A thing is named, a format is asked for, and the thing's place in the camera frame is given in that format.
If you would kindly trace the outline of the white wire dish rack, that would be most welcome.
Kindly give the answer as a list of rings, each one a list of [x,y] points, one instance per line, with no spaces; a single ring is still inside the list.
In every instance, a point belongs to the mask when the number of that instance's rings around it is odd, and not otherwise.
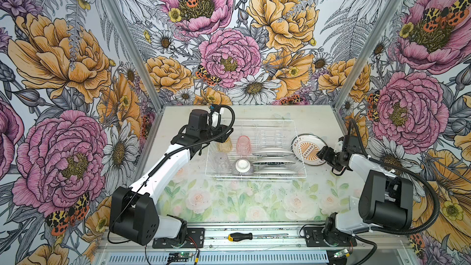
[[[307,176],[293,120],[236,120],[228,142],[208,148],[205,175],[218,180],[304,179]]]

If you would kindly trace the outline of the orange pattern plate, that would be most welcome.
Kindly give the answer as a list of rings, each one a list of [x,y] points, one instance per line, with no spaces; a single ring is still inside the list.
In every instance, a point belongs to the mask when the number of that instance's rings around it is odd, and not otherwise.
[[[326,146],[324,140],[313,134],[299,134],[291,143],[295,157],[309,166],[321,166],[326,163],[317,155]]]

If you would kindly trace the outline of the white green rim plate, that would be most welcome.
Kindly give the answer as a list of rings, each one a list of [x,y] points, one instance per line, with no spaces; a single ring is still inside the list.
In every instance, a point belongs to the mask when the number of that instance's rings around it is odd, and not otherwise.
[[[259,157],[288,157],[294,155],[290,150],[277,147],[267,147],[260,150],[255,150],[252,155]]]

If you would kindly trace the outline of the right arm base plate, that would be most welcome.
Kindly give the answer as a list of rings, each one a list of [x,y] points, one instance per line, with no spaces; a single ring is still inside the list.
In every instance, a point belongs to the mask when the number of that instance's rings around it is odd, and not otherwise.
[[[338,231],[326,231],[321,227],[305,227],[303,234],[308,247],[356,247],[358,245],[351,235]]]

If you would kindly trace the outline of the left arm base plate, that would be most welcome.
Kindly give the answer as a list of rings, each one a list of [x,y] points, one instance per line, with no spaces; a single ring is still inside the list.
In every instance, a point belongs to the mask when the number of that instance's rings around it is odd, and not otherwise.
[[[188,228],[186,239],[181,243],[178,239],[154,238],[153,249],[198,249],[204,246],[204,228]]]

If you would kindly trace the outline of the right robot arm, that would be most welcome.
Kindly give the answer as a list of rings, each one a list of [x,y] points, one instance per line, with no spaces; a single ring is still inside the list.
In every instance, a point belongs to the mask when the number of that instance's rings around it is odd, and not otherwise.
[[[362,143],[353,140],[353,136],[345,136],[336,148],[324,146],[317,153],[335,175],[352,171],[364,180],[361,196],[350,200],[350,210],[327,218],[322,236],[329,245],[349,244],[355,234],[379,228],[399,234],[412,224],[412,181],[373,162]]]

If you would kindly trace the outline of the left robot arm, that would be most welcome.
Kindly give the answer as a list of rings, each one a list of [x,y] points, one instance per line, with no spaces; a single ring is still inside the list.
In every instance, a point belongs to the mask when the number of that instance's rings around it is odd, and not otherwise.
[[[155,239],[183,244],[188,239],[187,221],[158,212],[158,200],[168,183],[191,159],[212,142],[225,142],[233,132],[234,110],[211,105],[209,110],[190,112],[188,123],[170,141],[164,155],[129,187],[117,188],[111,196],[109,233],[146,246]]]

